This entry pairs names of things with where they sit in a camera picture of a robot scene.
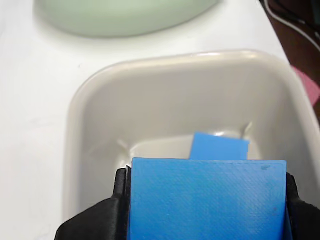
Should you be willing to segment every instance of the blue block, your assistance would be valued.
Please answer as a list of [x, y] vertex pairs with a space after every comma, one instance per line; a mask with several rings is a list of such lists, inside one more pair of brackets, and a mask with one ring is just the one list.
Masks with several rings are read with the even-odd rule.
[[130, 240], [281, 240], [286, 162], [134, 158]]
[[249, 141], [196, 132], [190, 152], [194, 160], [246, 160]]

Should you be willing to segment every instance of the white bowl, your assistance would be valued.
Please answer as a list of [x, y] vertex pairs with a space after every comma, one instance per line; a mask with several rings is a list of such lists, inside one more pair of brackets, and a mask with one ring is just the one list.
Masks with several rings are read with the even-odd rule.
[[110, 197], [133, 156], [188, 158], [194, 132], [239, 137], [249, 123], [249, 158], [287, 160], [302, 199], [320, 207], [319, 125], [287, 64], [238, 51], [101, 70], [70, 105], [64, 217]]

